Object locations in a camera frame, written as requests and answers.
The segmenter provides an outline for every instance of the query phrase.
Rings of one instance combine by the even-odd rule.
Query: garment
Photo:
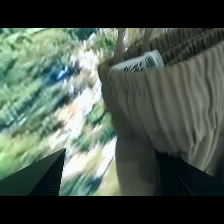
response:
[[[99,66],[102,93],[118,140],[116,164],[122,195],[159,194],[155,151],[216,175],[224,145],[224,29],[179,28],[148,42],[165,67],[141,72]],[[138,57],[131,46],[122,60]]]

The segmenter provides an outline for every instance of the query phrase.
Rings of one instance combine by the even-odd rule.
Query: black triangular object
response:
[[[65,149],[0,181],[0,196],[59,195]]]
[[[180,159],[156,154],[164,196],[224,196],[224,185],[219,179]]]

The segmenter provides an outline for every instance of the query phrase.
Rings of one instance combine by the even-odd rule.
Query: beige fabric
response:
[[[109,73],[99,66],[102,93],[118,135],[117,172],[123,195],[159,189],[154,148],[215,175],[223,154],[224,29],[178,29],[148,42],[165,68]],[[120,57],[141,54],[132,46]]]

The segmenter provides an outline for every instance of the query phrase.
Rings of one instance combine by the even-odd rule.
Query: clothing tag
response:
[[[164,67],[162,57],[158,50],[146,52],[144,55],[114,65],[111,70],[124,72],[140,72],[150,68]]]

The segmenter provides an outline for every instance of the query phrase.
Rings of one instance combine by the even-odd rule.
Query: wrinkled fabric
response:
[[[165,68],[110,73],[112,60],[99,66],[103,97],[118,135],[123,195],[156,194],[155,149],[216,174],[223,151],[218,144],[223,131],[223,40],[223,28],[180,28],[149,41],[145,49],[157,49]],[[140,54],[140,46],[131,46],[123,60]]]

